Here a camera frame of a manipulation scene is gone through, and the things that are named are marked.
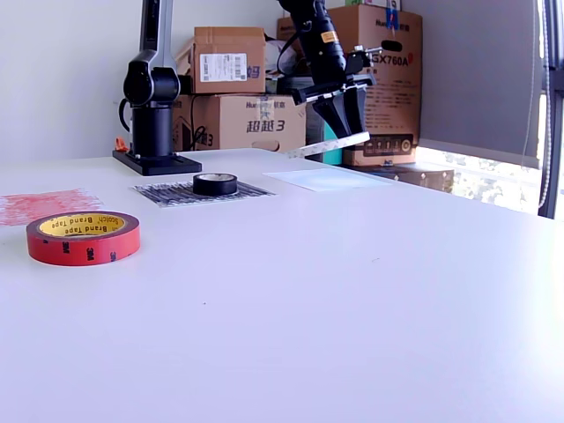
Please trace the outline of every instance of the robotic arm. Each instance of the robotic arm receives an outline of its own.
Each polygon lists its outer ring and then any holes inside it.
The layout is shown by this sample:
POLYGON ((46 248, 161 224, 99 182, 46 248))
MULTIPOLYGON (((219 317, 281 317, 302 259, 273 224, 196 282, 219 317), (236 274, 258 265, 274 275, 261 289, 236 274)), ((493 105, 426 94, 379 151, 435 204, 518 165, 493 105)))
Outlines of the robotic arm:
MULTIPOLYGON (((357 48, 347 58, 325 9, 325 0, 279 0, 290 12, 312 72, 314 86, 293 93, 297 104, 313 102, 315 111, 339 138, 364 132, 370 53, 357 48)), ((123 127, 131 134, 128 152, 114 157, 142 175, 201 172, 202 166, 173 152, 173 103, 189 84, 176 72, 170 52, 173 0, 144 0, 139 53, 130 62, 120 106, 123 127), (131 128, 123 119, 131 105, 131 128)))
POLYGON ((292 17, 314 80, 314 86, 293 93, 295 102, 313 102, 338 138, 364 132, 366 89, 375 80, 372 75, 356 74, 371 65, 370 54, 380 49, 359 47, 345 58, 325 0, 279 2, 292 17))

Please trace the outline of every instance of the black electrical tape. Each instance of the black electrical tape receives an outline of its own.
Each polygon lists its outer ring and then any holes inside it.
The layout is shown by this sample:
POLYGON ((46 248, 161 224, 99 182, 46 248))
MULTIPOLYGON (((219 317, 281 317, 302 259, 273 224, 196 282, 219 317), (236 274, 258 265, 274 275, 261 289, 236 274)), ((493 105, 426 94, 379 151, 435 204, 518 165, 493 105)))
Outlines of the black electrical tape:
POLYGON ((199 174, 194 176, 194 194, 207 197, 230 196, 237 192, 237 176, 232 174, 199 174))

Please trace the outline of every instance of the yellow tape core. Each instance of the yellow tape core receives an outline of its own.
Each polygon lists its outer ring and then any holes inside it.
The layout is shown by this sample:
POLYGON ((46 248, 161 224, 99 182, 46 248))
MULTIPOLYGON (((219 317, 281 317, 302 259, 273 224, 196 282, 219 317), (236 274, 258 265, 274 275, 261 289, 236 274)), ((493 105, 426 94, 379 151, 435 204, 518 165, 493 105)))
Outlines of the yellow tape core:
POLYGON ((39 230, 50 236, 96 236, 117 232, 125 223, 111 214, 71 214, 47 220, 40 224, 39 230))

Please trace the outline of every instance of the blinds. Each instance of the blinds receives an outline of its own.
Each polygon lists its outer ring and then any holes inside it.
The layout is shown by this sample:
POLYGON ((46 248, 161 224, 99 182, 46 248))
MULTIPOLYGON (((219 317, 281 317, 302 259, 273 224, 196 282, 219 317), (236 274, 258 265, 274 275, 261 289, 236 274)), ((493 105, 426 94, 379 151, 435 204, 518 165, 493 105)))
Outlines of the blinds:
POLYGON ((403 6, 423 17, 421 145, 538 167, 544 71, 537 0, 403 6))

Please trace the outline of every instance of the black cable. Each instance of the black cable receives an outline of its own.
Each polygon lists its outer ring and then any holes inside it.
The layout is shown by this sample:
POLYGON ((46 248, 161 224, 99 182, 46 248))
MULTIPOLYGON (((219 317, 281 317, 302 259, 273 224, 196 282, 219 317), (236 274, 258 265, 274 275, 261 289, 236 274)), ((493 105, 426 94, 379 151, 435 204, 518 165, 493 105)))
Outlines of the black cable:
MULTIPOLYGON (((290 37, 290 40, 288 40, 286 42, 286 44, 284 45, 284 47, 280 50, 280 54, 278 55, 278 60, 276 61, 276 69, 278 70, 278 73, 280 73, 281 75, 284 75, 285 77, 293 77, 296 73, 296 71, 292 72, 292 73, 285 73, 280 69, 280 59, 282 58, 282 55, 286 52, 286 50, 288 50, 290 48, 290 46, 300 37, 301 34, 303 33, 308 33, 309 31, 311 31, 311 27, 312 27, 312 23, 308 22, 308 25, 306 26, 305 29, 296 31, 294 33, 294 35, 292 35, 292 37, 290 37)), ((296 65, 296 68, 300 65, 301 61, 303 61, 304 59, 302 58, 298 64, 296 65)))
POLYGON ((130 126, 125 122, 125 118, 123 117, 123 112, 125 111, 125 106, 127 106, 128 103, 129 102, 127 101, 127 99, 123 99, 122 102, 120 103, 120 108, 119 108, 118 113, 120 115, 120 122, 122 123, 122 126, 129 133, 130 132, 130 126))
POLYGON ((197 97, 199 96, 194 95, 192 97, 192 104, 190 105, 190 130, 192 133, 192 140, 189 145, 189 152, 194 152, 196 150, 196 143, 200 142, 201 138, 206 135, 205 126, 198 126, 196 129, 194 129, 194 102, 196 101, 197 97))

